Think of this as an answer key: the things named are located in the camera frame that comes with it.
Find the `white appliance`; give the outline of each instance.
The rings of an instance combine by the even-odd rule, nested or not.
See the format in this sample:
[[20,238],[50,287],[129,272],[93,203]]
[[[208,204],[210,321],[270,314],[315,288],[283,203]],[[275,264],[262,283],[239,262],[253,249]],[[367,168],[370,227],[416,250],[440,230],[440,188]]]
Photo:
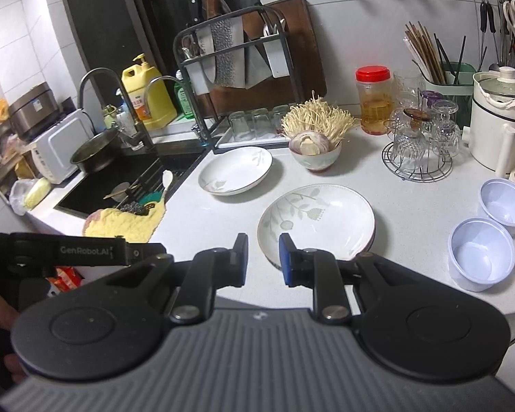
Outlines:
[[483,166],[505,176],[515,168],[515,69],[474,74],[471,126],[462,140]]
[[72,154],[94,136],[91,120],[79,109],[48,128],[28,148],[42,176],[60,184],[78,169],[71,164]]

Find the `yellow bottle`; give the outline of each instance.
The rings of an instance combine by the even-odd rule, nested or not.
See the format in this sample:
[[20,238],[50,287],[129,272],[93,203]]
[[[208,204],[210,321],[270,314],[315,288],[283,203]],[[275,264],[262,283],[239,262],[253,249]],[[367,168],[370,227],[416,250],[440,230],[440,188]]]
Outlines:
[[140,54],[133,61],[141,60],[141,65],[136,64],[126,68],[122,72],[122,83],[129,93],[129,99],[136,109],[137,116],[143,121],[147,130],[163,128],[177,117],[177,111],[173,106],[170,95],[164,82],[156,82],[149,91],[149,106],[145,106],[143,93],[147,84],[160,72],[145,62],[145,55]]

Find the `onion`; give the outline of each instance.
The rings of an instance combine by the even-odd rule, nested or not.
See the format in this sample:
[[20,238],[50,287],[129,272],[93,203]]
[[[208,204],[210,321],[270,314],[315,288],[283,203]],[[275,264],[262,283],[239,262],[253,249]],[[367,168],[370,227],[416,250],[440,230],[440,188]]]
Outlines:
[[300,155],[321,155],[330,151],[330,141],[322,133],[306,130],[294,136],[288,147]]

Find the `floral plate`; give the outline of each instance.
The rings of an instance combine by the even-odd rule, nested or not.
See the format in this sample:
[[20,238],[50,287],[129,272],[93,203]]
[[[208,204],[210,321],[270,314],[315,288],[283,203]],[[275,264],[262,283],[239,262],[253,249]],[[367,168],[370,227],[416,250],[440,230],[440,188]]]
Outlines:
[[269,151],[260,147],[241,147],[209,162],[198,176],[198,184],[213,195],[236,195],[263,181],[272,163]]
[[257,241],[280,268],[278,238],[288,232],[299,249],[323,249],[350,260],[369,248],[376,221],[359,193],[342,185],[313,184],[282,195],[261,216]]

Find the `black sink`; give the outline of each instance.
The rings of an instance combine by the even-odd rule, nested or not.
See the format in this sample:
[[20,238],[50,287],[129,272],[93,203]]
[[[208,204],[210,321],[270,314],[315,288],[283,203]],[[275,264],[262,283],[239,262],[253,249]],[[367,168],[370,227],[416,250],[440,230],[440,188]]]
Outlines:
[[118,202],[112,198],[104,200],[103,197],[123,182],[140,185],[133,194],[133,199],[138,201],[143,195],[162,190],[162,172],[166,169],[172,171],[174,175],[173,183],[166,194],[167,200],[205,154],[206,151],[173,155],[122,155],[103,170],[86,176],[55,209],[86,218],[96,210],[117,207]]

